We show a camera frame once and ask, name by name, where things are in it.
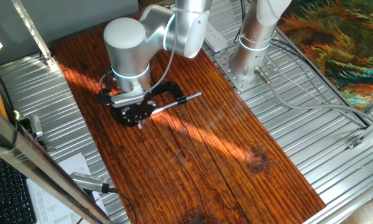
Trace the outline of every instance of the computer keyboard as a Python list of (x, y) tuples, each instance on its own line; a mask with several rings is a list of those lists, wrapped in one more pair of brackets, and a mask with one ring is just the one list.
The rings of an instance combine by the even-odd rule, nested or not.
[(0, 158), (0, 224), (34, 224), (26, 178)]

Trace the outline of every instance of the power strip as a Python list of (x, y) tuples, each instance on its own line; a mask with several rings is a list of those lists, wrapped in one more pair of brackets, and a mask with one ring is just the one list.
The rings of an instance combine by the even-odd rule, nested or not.
[(222, 51), (228, 46), (226, 39), (209, 22), (207, 22), (205, 42), (214, 52)]

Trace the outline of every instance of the robotic arm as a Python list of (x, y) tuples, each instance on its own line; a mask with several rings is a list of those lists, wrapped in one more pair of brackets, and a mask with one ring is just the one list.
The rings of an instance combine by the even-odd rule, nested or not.
[(255, 76), (259, 67), (265, 70), (264, 57), (280, 16), (292, 0), (252, 0), (244, 19), (235, 52), (229, 59), (229, 67), (236, 76)]
[[(149, 61), (159, 50), (172, 51), (186, 58), (195, 57), (205, 39), (212, 0), (176, 0), (176, 10), (149, 6), (137, 21), (119, 18), (104, 30), (104, 40), (119, 95), (108, 95), (112, 114), (126, 126), (140, 127), (156, 109), (155, 95), (171, 91), (178, 104), (188, 98), (174, 82), (152, 88)], [(230, 58), (234, 73), (254, 75), (265, 66), (264, 56), (280, 15), (291, 0), (252, 0), (241, 29), (237, 50)]]
[(122, 91), (110, 96), (106, 103), (111, 105), (117, 121), (140, 127), (156, 109), (150, 98), (166, 91), (171, 91), (179, 104), (187, 101), (174, 82), (157, 88), (149, 85), (149, 61), (162, 49), (186, 58), (195, 57), (205, 39), (211, 1), (177, 0), (175, 11), (151, 5), (139, 21), (119, 18), (106, 26), (104, 40), (111, 70)]

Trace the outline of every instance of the wood grain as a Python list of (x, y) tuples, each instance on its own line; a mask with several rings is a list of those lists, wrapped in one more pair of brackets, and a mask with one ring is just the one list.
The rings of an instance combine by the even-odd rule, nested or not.
[[(303, 223), (325, 207), (290, 159), (204, 52), (175, 56), (166, 80), (199, 99), (153, 115), (140, 130), (96, 103), (110, 67), (105, 24), (52, 44), (114, 185), (140, 223)], [(153, 59), (152, 79), (169, 54)], [(156, 103), (173, 101), (158, 96)], [(127, 214), (134, 222), (131, 210)]]

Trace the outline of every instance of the blue led ring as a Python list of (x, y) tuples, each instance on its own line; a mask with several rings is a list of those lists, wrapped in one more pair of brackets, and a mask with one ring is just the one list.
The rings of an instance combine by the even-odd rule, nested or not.
[(253, 48), (251, 48), (251, 47), (248, 47), (248, 46), (244, 45), (243, 42), (242, 42), (242, 40), (241, 40), (241, 37), (239, 37), (239, 43), (241, 43), (241, 45), (242, 45), (245, 49), (247, 49), (247, 50), (251, 50), (251, 51), (261, 51), (261, 50), (265, 50), (265, 49), (267, 49), (267, 48), (271, 45), (271, 43), (269, 43), (268, 46), (266, 46), (266, 47), (264, 47), (264, 48), (261, 48), (261, 49), (253, 49)]
[(147, 73), (149, 70), (149, 63), (148, 63), (148, 67), (147, 69), (145, 69), (145, 71), (143, 71), (142, 73), (138, 74), (138, 75), (134, 75), (133, 77), (127, 77), (127, 76), (124, 76), (124, 75), (120, 75), (119, 73), (115, 72), (113, 67), (112, 67), (112, 71), (113, 73), (116, 75), (116, 76), (119, 76), (120, 78), (125, 78), (125, 79), (133, 79), (133, 78), (139, 78), (143, 75), (145, 75), (145, 73)]

